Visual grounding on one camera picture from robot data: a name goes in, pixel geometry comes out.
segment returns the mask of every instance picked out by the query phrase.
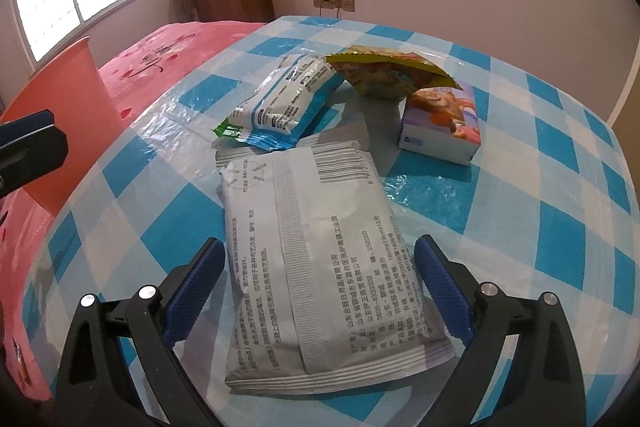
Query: pink bedspread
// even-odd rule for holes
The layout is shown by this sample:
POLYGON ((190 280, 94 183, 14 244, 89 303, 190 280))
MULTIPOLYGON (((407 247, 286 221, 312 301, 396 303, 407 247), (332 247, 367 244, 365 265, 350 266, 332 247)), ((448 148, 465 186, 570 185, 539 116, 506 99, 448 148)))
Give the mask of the pink bedspread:
MULTIPOLYGON (((231 21, 169 24, 112 58, 100 68, 100 74, 116 108, 130 124, 188 73, 261 26, 231 21)), ((5 211, 7 218, 0 227, 0 302, 4 308, 6 365, 26 396, 47 399, 50 392, 22 324, 22 294, 53 217, 22 189, 4 200, 2 214, 5 211), (18 364, 12 339, 22 349, 30 384, 24 381, 24 369, 18 364)))

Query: barcode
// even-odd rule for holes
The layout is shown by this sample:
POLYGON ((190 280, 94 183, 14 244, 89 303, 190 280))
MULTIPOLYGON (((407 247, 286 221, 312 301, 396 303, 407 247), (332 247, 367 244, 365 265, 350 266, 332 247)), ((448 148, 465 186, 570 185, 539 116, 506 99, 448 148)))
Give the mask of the barcode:
POLYGON ((320 183, 368 180, 370 177, 360 152, 350 146, 336 145, 335 148, 314 150, 314 160, 320 183))

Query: table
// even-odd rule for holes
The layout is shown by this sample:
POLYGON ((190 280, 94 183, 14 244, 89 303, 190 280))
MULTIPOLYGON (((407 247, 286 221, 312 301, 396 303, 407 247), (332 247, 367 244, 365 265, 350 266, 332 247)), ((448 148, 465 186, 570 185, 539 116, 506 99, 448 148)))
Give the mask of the table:
MULTIPOLYGON (((324 18, 283 17, 188 74, 116 140, 71 195, 31 269, 23 319, 54 389, 78 299, 126 298, 186 264, 205 238, 225 237, 212 132, 289 52, 350 44, 416 50, 474 86, 482 147, 470 167, 396 147, 399 109, 339 89, 318 129, 362 113, 370 151, 408 244, 431 233, 478 280, 508 295, 561 299, 576 340, 593 423, 626 382, 640 340, 635 306, 638 203, 610 129, 569 95, 500 60, 405 30, 324 18)), ((433 402, 456 360, 404 380, 332 395, 251 397, 224 385, 234 320, 228 273, 176 353, 229 425, 406 426, 433 402)), ((462 344, 455 341, 456 352, 462 344)), ((123 341, 148 410, 162 412, 132 344, 123 341)), ((478 418, 493 410, 514 342, 508 342, 478 418)))

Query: wall socket plate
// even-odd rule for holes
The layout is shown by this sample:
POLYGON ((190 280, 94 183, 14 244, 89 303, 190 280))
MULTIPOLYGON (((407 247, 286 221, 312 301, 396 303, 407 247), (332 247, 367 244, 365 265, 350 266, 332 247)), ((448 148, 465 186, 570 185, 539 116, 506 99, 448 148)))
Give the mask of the wall socket plate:
POLYGON ((342 0, 342 5, 340 6, 342 11, 344 12, 355 12, 356 11, 356 1, 354 0, 342 0))
POLYGON ((314 0, 314 8, 326 8, 327 10, 331 10, 334 7, 334 3, 336 0, 314 0))
POLYGON ((314 0, 315 8, 324 8, 326 10, 340 8, 344 12, 355 12, 356 1, 354 0, 314 0))

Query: snack bag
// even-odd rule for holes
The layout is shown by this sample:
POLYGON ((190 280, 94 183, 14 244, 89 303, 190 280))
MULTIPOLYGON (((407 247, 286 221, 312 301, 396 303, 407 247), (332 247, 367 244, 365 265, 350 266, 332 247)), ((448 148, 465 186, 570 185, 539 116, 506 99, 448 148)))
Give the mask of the snack bag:
POLYGON ((340 391, 454 356, 357 145, 248 150, 222 169, 238 393, 340 391))
POLYGON ((445 70, 417 53, 351 46, 326 60, 363 96, 399 99, 425 87, 460 89, 445 70))
POLYGON ((289 149, 343 81, 323 57, 289 55, 213 131, 268 151, 289 149))

